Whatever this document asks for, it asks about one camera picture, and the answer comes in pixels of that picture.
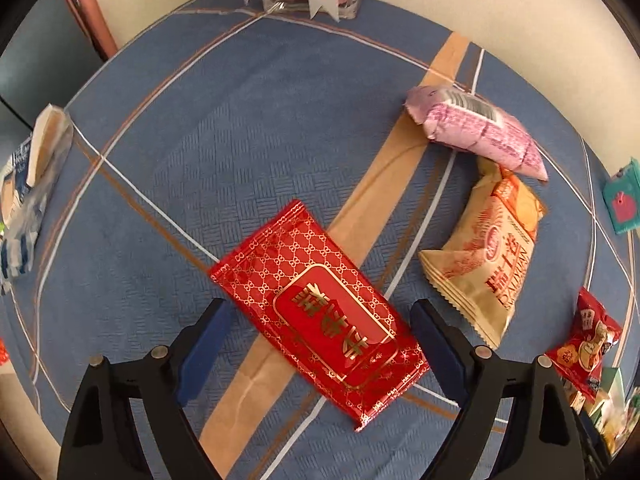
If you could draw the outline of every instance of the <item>pink snack package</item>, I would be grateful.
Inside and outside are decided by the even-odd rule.
[[[427,137],[538,180],[549,180],[536,143],[518,120],[478,97],[446,86],[411,88],[404,107]]]

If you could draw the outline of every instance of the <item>beige snack bag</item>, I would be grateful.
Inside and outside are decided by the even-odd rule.
[[[420,252],[427,278],[493,349],[515,312],[545,207],[511,171],[478,157],[482,178],[442,250]]]

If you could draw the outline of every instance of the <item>white stripe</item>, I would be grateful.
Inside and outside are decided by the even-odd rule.
[[[320,400],[318,400],[318,403],[311,410],[309,416],[302,422],[302,424],[298,426],[294,434],[291,435],[291,438],[287,440],[287,443],[282,447],[276,458],[273,459],[273,462],[271,462],[271,465],[267,468],[267,471],[265,471],[264,474],[260,477],[260,480],[267,480],[267,478],[271,476],[271,473],[275,471],[280,461],[284,458],[289,449],[291,449],[291,446],[293,446],[294,442],[298,439],[302,432],[306,430],[306,427],[313,422],[316,416],[318,416],[318,413],[320,413],[320,410],[324,406],[325,402],[326,397],[320,397]]]
[[[226,16],[228,14],[247,14],[249,16],[257,16],[260,12],[251,9],[176,9],[172,14],[215,14],[217,16]]]
[[[424,386],[420,386],[420,384],[418,384],[418,383],[415,383],[414,387],[418,388],[419,390],[421,390],[421,391],[423,391],[425,393],[428,393],[430,396],[433,396],[436,399],[440,399],[443,402],[446,402],[447,404],[450,404],[451,406],[455,406],[456,408],[458,407],[458,403],[455,400],[447,399],[447,397],[442,396],[441,394],[437,394],[433,390],[425,388]]]
[[[575,189],[574,185],[569,182],[569,180],[567,179],[567,177],[564,176],[564,173],[556,166],[555,162],[546,154],[544,148],[542,148],[540,146],[540,144],[536,141],[536,145],[539,147],[540,149],[540,153],[542,154],[542,156],[544,156],[546,158],[546,160],[548,161],[549,164],[551,164],[554,169],[558,172],[558,174],[560,175],[560,177],[562,177],[562,179],[567,183],[567,185],[569,186],[569,188],[574,192],[574,195],[578,198],[578,200],[580,202],[582,202],[582,205],[584,206],[584,208],[587,210],[587,212],[593,216],[596,226],[598,227],[598,230],[600,231],[600,233],[602,234],[602,236],[604,237],[605,241],[607,242],[607,245],[609,246],[609,249],[611,249],[611,252],[613,253],[614,258],[616,259],[616,261],[618,262],[618,265],[620,266],[620,269],[622,269],[623,274],[625,275],[626,278],[626,282],[628,283],[629,287],[632,290],[632,295],[634,297],[634,306],[636,308],[636,316],[638,316],[638,320],[640,320],[640,310],[638,310],[638,299],[636,298],[636,291],[632,286],[631,283],[631,278],[629,277],[628,272],[626,272],[626,268],[624,266],[624,264],[622,263],[622,260],[620,259],[620,257],[618,256],[618,252],[615,250],[615,248],[613,247],[613,243],[611,242],[611,240],[609,239],[609,236],[606,234],[606,232],[604,231],[602,225],[600,224],[600,222],[598,221],[597,216],[595,215],[595,212],[591,210],[591,208],[589,207],[589,205],[583,200],[582,196],[580,195],[580,193],[578,192],[577,189]]]
[[[183,76],[184,73],[187,72],[187,70],[191,69],[191,67],[193,67],[197,62],[199,62],[203,57],[205,57],[214,48],[216,48],[217,46],[219,46],[222,43],[225,43],[226,40],[229,40],[230,38],[234,37],[236,34],[239,34],[243,30],[245,30],[247,27],[253,25],[255,22],[260,20],[261,17],[262,16],[257,16],[256,18],[252,19],[251,21],[245,23],[242,27],[240,27],[237,30],[233,31],[228,36],[225,36],[224,38],[221,38],[219,41],[217,41],[217,42],[213,43],[212,45],[210,45],[206,50],[204,50],[196,58],[194,58],[188,65],[183,67],[180,70],[180,72],[177,72],[171,79],[169,79],[169,81],[167,83],[165,83],[158,90],[158,92],[156,92],[156,94],[153,95],[153,97],[151,99],[149,99],[149,101],[146,102],[146,104],[143,107],[141,107],[140,110],[138,110],[137,113],[135,115],[133,115],[132,118],[130,118],[129,121],[127,121],[127,123],[125,124],[124,128],[120,131],[120,133],[117,135],[117,137],[113,140],[113,142],[107,148],[107,150],[105,150],[104,156],[105,157],[109,156],[111,151],[116,147],[116,144],[118,143],[118,141],[122,138],[122,136],[126,133],[126,131],[130,128],[130,126],[134,123],[134,121],[136,121],[136,119],[138,117],[140,117],[140,115],[142,115],[142,113],[145,112],[146,109],[149,108],[151,106],[151,104],[159,96],[161,96],[162,93],[167,88],[169,88],[169,86],[171,86],[178,78]],[[101,160],[98,161],[98,163],[95,165],[95,168],[90,173],[89,179],[84,183],[84,186],[82,186],[82,188],[80,189],[78,195],[74,199],[74,201],[73,201],[73,203],[71,205],[71,210],[69,211],[68,215],[65,218],[65,221],[62,224],[60,232],[58,232],[58,235],[56,236],[56,241],[55,241],[55,243],[53,245],[53,248],[51,250],[51,254],[49,255],[49,259],[47,260],[47,263],[45,265],[44,273],[42,275],[42,279],[40,280],[40,283],[38,284],[38,293],[37,293],[37,296],[36,296],[36,305],[35,305],[35,311],[36,311],[36,354],[37,355],[40,355],[40,301],[42,299],[42,291],[44,289],[44,285],[45,285],[45,283],[47,281],[47,277],[49,276],[49,271],[51,270],[51,266],[53,264],[53,260],[56,257],[56,253],[58,252],[58,248],[60,246],[60,242],[62,241],[62,237],[65,235],[66,228],[68,227],[69,222],[71,222],[71,218],[73,217],[74,213],[76,212],[76,209],[78,208],[78,203],[80,202],[80,199],[82,198],[82,196],[86,192],[87,188],[89,187],[89,185],[93,181],[96,173],[98,173],[98,170],[100,170],[100,168],[102,167],[102,164],[103,164],[104,160],[105,159],[102,158]],[[36,361],[36,370],[35,370],[35,373],[33,375],[33,381],[36,381],[38,379],[38,368],[39,368],[39,360]]]
[[[65,106],[65,111],[68,111],[68,108],[74,103],[74,101],[78,98],[78,96],[84,91],[85,88],[87,88],[91,82],[98,77],[98,75],[107,67],[107,65],[109,63],[111,63],[111,61],[113,61],[114,59],[116,59],[121,52],[123,52],[126,48],[130,47],[131,44],[136,41],[140,36],[142,36],[143,34],[145,34],[146,32],[150,31],[152,28],[154,28],[156,25],[160,25],[160,23],[164,22],[164,20],[166,20],[169,16],[171,16],[172,14],[178,13],[180,10],[182,10],[184,7],[186,7],[187,5],[192,4],[193,2],[195,2],[196,0],[189,0],[188,2],[186,2],[185,4],[182,4],[180,7],[178,7],[177,9],[175,9],[173,12],[170,12],[169,14],[166,14],[165,16],[162,16],[161,18],[159,18],[158,20],[155,20],[151,25],[149,25],[147,28],[144,28],[143,30],[141,30],[139,33],[137,33],[132,39],[130,39],[129,41],[127,41],[127,43],[125,43],[113,56],[111,56],[107,61],[105,61],[102,66],[96,70],[94,72],[94,74],[87,80],[86,83],[84,83],[82,85],[82,87],[76,92],[76,95],[74,95],[71,100],[66,104]]]
[[[36,412],[38,416],[42,418],[42,404],[40,403],[40,393],[38,392],[38,386],[36,384],[33,385],[33,391],[36,392]]]
[[[471,95],[476,95],[476,89],[478,88],[478,80],[480,79],[480,70],[482,69],[482,62],[484,61],[484,48],[480,49],[478,55],[478,64],[476,65],[476,72],[474,73],[474,81],[471,85]]]
[[[27,340],[27,343],[28,343],[29,347],[31,348],[31,352],[33,352],[33,354],[36,356],[37,362],[40,362],[40,357],[36,354],[35,348],[33,347],[33,344],[31,344],[31,339],[29,338],[29,334],[27,333],[27,329],[24,326],[24,322],[22,321],[22,316],[20,314],[20,310],[18,309],[18,302],[15,299],[14,290],[13,290],[13,288],[10,288],[9,290],[11,291],[11,297],[14,300],[15,315],[18,318],[18,323],[20,323],[20,328],[22,329],[22,332],[24,333],[25,339]],[[53,390],[53,393],[55,394],[55,396],[60,401],[60,404],[62,405],[62,407],[65,410],[67,410],[69,413],[71,413],[71,410],[67,407],[67,405],[65,404],[65,401],[62,400],[62,397],[60,397],[60,394],[56,390],[56,387],[53,385],[53,381],[51,381],[51,378],[49,377],[49,374],[47,374],[47,371],[44,368],[42,369],[42,373],[43,373],[44,377],[46,378],[47,382],[49,383],[49,386],[51,386],[51,389]],[[33,381],[33,387],[36,390],[36,402],[37,402],[38,405],[40,405],[40,395],[38,394],[38,387],[36,386],[36,381]]]
[[[453,163],[456,160],[456,153],[457,153],[456,150],[451,150],[451,155],[449,156],[449,162],[447,163],[447,167],[444,170],[444,174],[442,175],[442,179],[440,180],[440,183],[438,184],[438,189],[436,191],[435,196],[433,197],[433,201],[431,202],[431,205],[429,206],[427,214],[425,215],[424,220],[422,221],[422,224],[420,225],[420,228],[418,229],[418,232],[415,234],[414,241],[412,242],[411,246],[409,247],[409,250],[404,255],[404,259],[402,260],[402,263],[400,264],[400,267],[398,268],[398,272],[396,272],[396,275],[391,280],[391,283],[389,283],[389,286],[388,286],[388,288],[387,288],[387,290],[385,292],[385,299],[386,300],[391,298],[391,295],[396,290],[396,287],[398,286],[398,283],[400,283],[400,280],[402,279],[402,276],[404,275],[404,272],[405,272],[406,268],[409,265],[409,261],[411,261],[411,258],[414,257],[414,253],[415,253],[416,249],[418,248],[418,245],[420,244],[420,241],[422,240],[422,237],[424,236],[424,232],[427,230],[427,227],[429,226],[429,222],[431,222],[431,218],[433,217],[433,214],[435,213],[436,208],[438,207],[438,204],[440,203],[440,199],[442,198],[442,194],[444,193],[444,189],[445,189],[445,187],[447,185],[447,181],[449,180],[449,175],[451,174],[451,169],[453,168]]]
[[[147,204],[149,204],[153,210],[158,213],[162,218],[164,218],[167,222],[169,222],[169,224],[171,224],[172,226],[174,226],[174,228],[182,235],[184,236],[188,241],[191,242],[191,244],[193,244],[194,247],[196,247],[198,250],[200,250],[203,254],[206,254],[209,259],[213,260],[216,263],[219,263],[220,260],[218,258],[216,258],[213,254],[211,254],[209,251],[207,251],[202,245],[200,245],[196,240],[194,240],[194,238],[192,238],[187,231],[185,231],[183,228],[181,228],[176,222],[174,222],[169,215],[167,215],[167,213],[165,213],[164,211],[162,211],[156,204],[154,204],[150,199],[147,198],[146,195],[144,195],[133,183],[132,181],[130,181],[126,176],[124,176],[122,174],[122,172],[116,168],[109,160],[107,160],[106,157],[104,157],[97,149],[94,145],[92,145],[92,143],[90,143],[87,138],[84,136],[84,134],[78,129],[78,126],[76,126],[76,124],[71,121],[71,123],[73,124],[73,126],[76,128],[76,132],[78,132],[78,134],[82,137],[82,140],[84,140],[84,142],[86,143],[86,145],[91,148],[94,153],[96,155],[98,155],[102,161],[109,166],[112,170],[113,173],[117,174],[135,193],[136,195],[138,195],[142,200],[144,200]]]
[[[429,394],[430,396],[435,397],[436,399],[440,399],[443,402],[446,402],[447,404],[450,404],[451,406],[455,406],[456,408],[459,408],[458,403],[455,400],[447,399],[447,397],[441,396],[440,394],[437,394],[436,392],[434,392],[434,391],[432,391],[432,390],[430,390],[428,388],[425,388],[424,386],[420,386],[420,384],[418,384],[418,383],[415,383],[414,387],[418,388],[419,390],[421,390],[421,391],[423,391],[423,392],[425,392],[427,394]],[[499,418],[499,417],[495,417],[494,420],[496,422],[501,422],[503,424],[506,424],[508,422],[508,420],[505,420],[505,419]]]
[[[584,161],[587,168],[587,176],[589,178],[589,196],[591,199],[591,219],[593,220],[592,229],[591,229],[591,265],[590,269],[587,269],[587,275],[584,277],[584,288],[589,290],[591,288],[591,280],[593,279],[593,268],[596,264],[596,243],[598,234],[596,231],[596,202],[593,197],[593,182],[591,181],[591,164],[589,162],[589,155],[587,153],[587,146],[584,143],[584,139],[580,137],[580,141],[582,142],[582,150],[584,152]]]
[[[634,251],[633,231],[626,232],[626,237],[628,240],[628,247],[629,247],[629,262],[631,263],[631,282],[633,287],[631,290],[634,290],[636,288],[636,256]],[[630,320],[630,317],[631,317],[630,309],[632,306],[632,298],[633,298],[633,295],[631,294],[631,290],[629,291],[629,301],[626,304],[625,324],[623,325],[622,334],[620,335],[618,349],[616,350],[616,357],[615,359],[613,359],[614,368],[617,368],[618,366],[620,366],[620,361],[622,361],[622,356],[625,353],[626,342],[629,340],[628,338],[629,330],[631,330],[631,324],[632,324],[632,321]]]

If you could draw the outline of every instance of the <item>blue tablecloth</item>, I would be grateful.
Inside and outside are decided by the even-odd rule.
[[[420,82],[450,36],[373,0],[363,2],[357,19],[337,25],[325,16],[257,20],[250,10],[220,10],[241,6],[241,0],[195,0],[171,13],[111,59],[68,107],[86,140],[76,134],[47,208],[34,271],[4,298],[0,314],[0,335],[18,375],[58,440],[90,355],[112,362],[139,358],[195,322],[212,297],[223,296],[204,272],[211,256],[228,253],[293,197],[323,226],[331,223],[388,136],[406,90]],[[478,46],[468,47],[461,86],[470,85],[479,53]],[[628,325],[620,367],[630,380],[640,348],[634,290],[640,244],[635,235],[613,232],[600,193],[603,166],[542,95],[489,53],[477,83],[480,95],[530,131],[550,176],[546,186],[527,180],[548,214],[498,354],[528,361],[562,342],[578,288],[588,282],[610,314]],[[434,144],[424,153],[364,261],[372,282],[412,229],[410,217],[425,190],[442,181],[449,156]],[[474,157],[458,154],[419,249],[447,240],[477,179]],[[391,302],[407,317],[423,297],[479,342],[413,258]],[[255,336],[236,312],[203,394],[186,409],[196,432]],[[440,392],[432,374],[419,384]],[[230,479],[263,473],[271,460],[262,466],[260,460],[311,389],[294,377]],[[271,478],[419,478],[455,408],[420,388],[412,395],[422,402],[396,400],[360,434],[326,405]],[[507,404],[499,417],[508,416]],[[142,409],[134,410],[152,470],[165,478]],[[488,475],[500,439],[492,434],[478,477]]]

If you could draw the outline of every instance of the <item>red snack bag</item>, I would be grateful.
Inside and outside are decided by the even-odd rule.
[[[9,360],[9,352],[6,351],[2,339],[0,339],[0,366]]]
[[[604,306],[581,287],[569,339],[546,355],[563,377],[595,402],[602,375],[602,356],[618,342],[621,331]]]
[[[408,325],[299,200],[210,276],[356,431],[429,369]]]

